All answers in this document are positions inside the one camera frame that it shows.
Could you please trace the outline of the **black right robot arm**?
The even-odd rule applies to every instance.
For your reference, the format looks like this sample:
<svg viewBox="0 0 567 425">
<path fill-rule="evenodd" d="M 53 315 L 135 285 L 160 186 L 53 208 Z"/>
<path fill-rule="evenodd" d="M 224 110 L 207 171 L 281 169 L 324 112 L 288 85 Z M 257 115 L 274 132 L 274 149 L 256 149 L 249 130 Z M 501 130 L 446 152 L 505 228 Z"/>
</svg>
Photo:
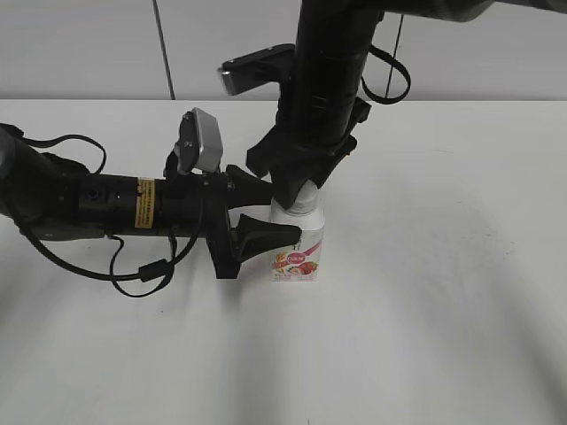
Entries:
<svg viewBox="0 0 567 425">
<path fill-rule="evenodd" d="M 351 132 L 370 106 L 358 98 L 369 87 L 362 77 L 373 55 L 407 68 L 372 43 L 387 12 L 454 22 L 474 20 L 490 1 L 305 1 L 294 44 L 260 50 L 231 63 L 233 90 L 276 82 L 280 98 L 276 124 L 248 151 L 246 164 L 257 176 L 271 176 L 277 202 L 289 208 L 306 181 L 322 186 L 356 145 Z"/>
</svg>

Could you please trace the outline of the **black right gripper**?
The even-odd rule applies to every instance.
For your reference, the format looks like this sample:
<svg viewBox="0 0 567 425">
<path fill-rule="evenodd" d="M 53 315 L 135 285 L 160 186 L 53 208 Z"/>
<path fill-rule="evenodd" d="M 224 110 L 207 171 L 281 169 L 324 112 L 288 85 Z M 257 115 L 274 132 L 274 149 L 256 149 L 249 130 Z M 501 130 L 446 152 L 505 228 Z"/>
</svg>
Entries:
<svg viewBox="0 0 567 425">
<path fill-rule="evenodd" d="M 356 97 L 345 133 L 332 144 L 317 142 L 311 136 L 302 140 L 276 123 L 247 151 L 246 166 L 258 177 L 270 172 L 274 199 L 288 209 L 308 180 L 321 189 L 338 164 L 351 154 L 357 146 L 351 133 L 367 120 L 369 112 L 370 104 Z"/>
</svg>

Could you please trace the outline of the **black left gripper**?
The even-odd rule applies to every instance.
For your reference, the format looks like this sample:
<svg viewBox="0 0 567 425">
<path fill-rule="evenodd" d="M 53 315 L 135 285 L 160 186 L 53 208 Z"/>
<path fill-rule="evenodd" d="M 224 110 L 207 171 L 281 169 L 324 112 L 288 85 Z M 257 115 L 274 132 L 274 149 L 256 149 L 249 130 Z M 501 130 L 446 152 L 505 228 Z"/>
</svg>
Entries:
<svg viewBox="0 0 567 425">
<path fill-rule="evenodd" d="M 242 263 L 278 248 L 296 244 L 301 229 L 257 220 L 241 214 L 232 228 L 229 209 L 270 205 L 273 189 L 263 181 L 235 165 L 225 172 L 186 175 L 173 169 L 163 172 L 159 184 L 157 218 L 172 236 L 187 237 L 189 242 L 174 255 L 176 265 L 188 256 L 199 238 L 206 246 L 218 279 L 235 279 Z"/>
</svg>

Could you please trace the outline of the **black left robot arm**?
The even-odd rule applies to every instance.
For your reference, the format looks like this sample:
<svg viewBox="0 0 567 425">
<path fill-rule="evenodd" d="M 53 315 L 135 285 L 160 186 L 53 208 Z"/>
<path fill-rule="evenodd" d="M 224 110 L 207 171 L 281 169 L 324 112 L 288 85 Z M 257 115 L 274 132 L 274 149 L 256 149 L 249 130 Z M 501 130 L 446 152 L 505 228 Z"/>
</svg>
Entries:
<svg viewBox="0 0 567 425">
<path fill-rule="evenodd" d="M 47 241 L 204 238 L 217 278 L 235 279 L 248 259 L 300 239 L 296 226 L 245 214 L 231 226 L 230 210 L 269 205 L 272 197 L 270 183 L 237 166 L 180 174 L 171 154 L 161 179 L 102 174 L 47 151 L 64 140 L 27 139 L 19 128 L 1 126 L 1 214 L 58 266 L 63 262 L 47 249 Z"/>
</svg>

